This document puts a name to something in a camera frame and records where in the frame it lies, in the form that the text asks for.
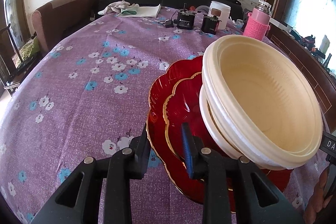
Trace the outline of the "person's right hand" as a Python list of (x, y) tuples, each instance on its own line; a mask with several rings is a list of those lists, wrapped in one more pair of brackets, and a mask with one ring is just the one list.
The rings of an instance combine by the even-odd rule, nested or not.
[(314, 223), (317, 217), (317, 213), (327, 207), (328, 203), (332, 198), (332, 196), (328, 197), (327, 199), (323, 197), (323, 191), (327, 182), (327, 177), (328, 168), (325, 168), (319, 177), (319, 182), (317, 182), (314, 187), (313, 195), (309, 199), (309, 202), (303, 214), (303, 219), (305, 223)]

